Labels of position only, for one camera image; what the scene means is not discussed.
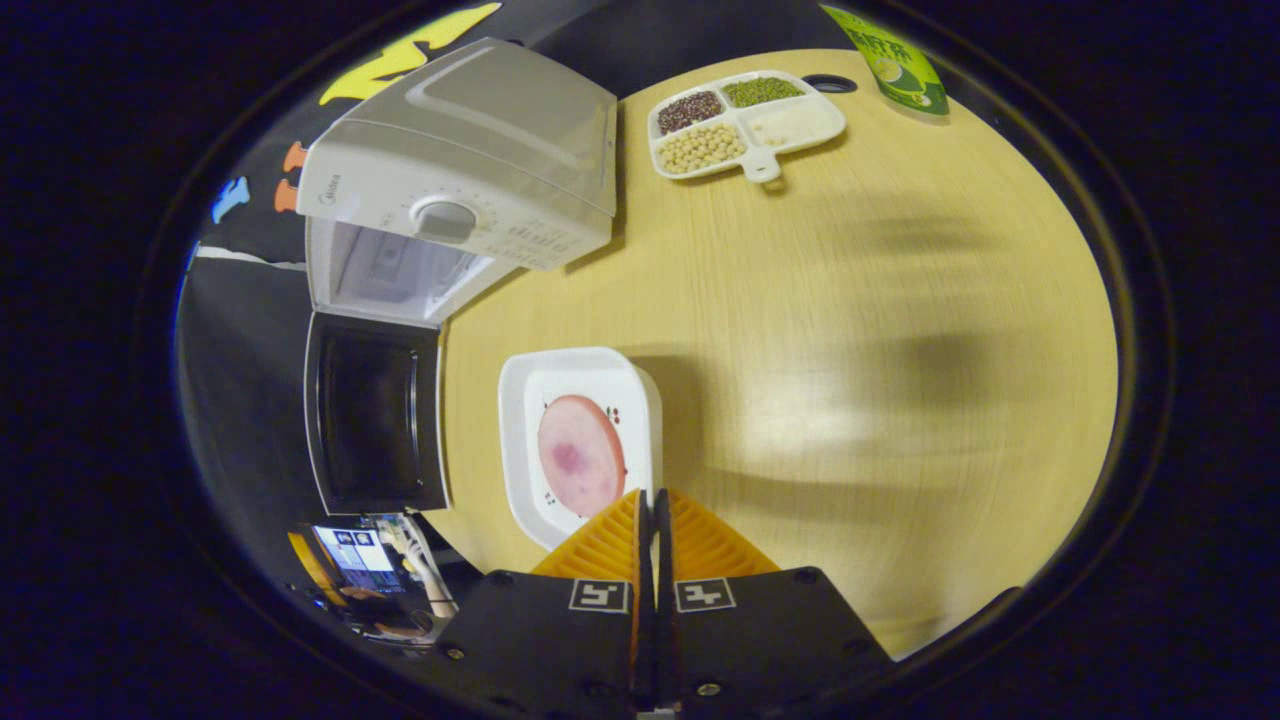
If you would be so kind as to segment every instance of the yellow sticker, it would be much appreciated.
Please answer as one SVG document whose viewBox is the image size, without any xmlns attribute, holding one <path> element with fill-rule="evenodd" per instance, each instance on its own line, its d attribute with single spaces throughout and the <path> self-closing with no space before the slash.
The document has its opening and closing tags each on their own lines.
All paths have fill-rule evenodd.
<svg viewBox="0 0 1280 720">
<path fill-rule="evenodd" d="M 320 104 L 334 97 L 351 97 L 353 100 L 369 100 L 379 90 L 396 82 L 397 78 L 381 79 L 388 76 L 402 76 L 417 69 L 426 63 L 426 55 L 417 49 L 416 42 L 425 42 L 431 50 L 444 47 L 462 36 L 463 32 L 474 28 L 480 20 L 492 15 L 502 3 L 489 3 L 470 10 L 449 13 L 443 18 L 436 18 L 430 23 L 417 28 L 404 37 L 392 42 L 383 49 L 372 60 L 347 70 L 329 90 L 320 96 Z"/>
</svg>

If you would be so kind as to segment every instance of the brand logo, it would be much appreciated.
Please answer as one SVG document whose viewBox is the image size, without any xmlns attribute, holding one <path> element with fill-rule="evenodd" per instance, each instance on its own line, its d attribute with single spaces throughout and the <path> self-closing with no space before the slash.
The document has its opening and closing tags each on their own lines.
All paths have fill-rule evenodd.
<svg viewBox="0 0 1280 720">
<path fill-rule="evenodd" d="M 342 182 L 342 176 L 333 176 L 329 178 L 329 184 L 325 186 L 324 192 L 317 197 L 321 205 L 333 205 L 338 201 L 338 183 Z"/>
</svg>

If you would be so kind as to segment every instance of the blue sticker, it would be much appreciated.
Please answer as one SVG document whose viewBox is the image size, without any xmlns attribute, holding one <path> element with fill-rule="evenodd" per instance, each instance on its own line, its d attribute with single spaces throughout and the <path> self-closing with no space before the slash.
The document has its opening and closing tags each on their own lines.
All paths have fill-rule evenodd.
<svg viewBox="0 0 1280 720">
<path fill-rule="evenodd" d="M 227 183 L 223 193 L 214 202 L 214 224 L 223 222 L 223 215 L 237 205 L 248 202 L 248 178 L 239 177 Z"/>
</svg>

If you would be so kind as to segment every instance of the screen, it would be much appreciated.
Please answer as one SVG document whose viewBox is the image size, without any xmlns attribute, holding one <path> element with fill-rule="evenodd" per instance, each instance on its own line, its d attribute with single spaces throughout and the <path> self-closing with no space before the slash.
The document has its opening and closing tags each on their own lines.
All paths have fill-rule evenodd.
<svg viewBox="0 0 1280 720">
<path fill-rule="evenodd" d="M 378 592 L 402 592 L 387 551 L 374 530 L 316 528 L 316 537 L 329 551 L 338 570 L 357 588 Z"/>
<path fill-rule="evenodd" d="M 417 352 L 333 334 L 324 340 L 321 419 L 329 484 L 339 498 L 408 497 L 419 488 L 413 432 Z"/>
</svg>

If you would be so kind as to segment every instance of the microwave window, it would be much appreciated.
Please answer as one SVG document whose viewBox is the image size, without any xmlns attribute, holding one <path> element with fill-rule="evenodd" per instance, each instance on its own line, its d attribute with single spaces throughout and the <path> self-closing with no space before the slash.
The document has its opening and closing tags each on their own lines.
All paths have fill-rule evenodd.
<svg viewBox="0 0 1280 720">
<path fill-rule="evenodd" d="M 325 338 L 320 427 L 335 497 L 403 497 L 417 488 L 417 361 L 402 345 Z"/>
</svg>

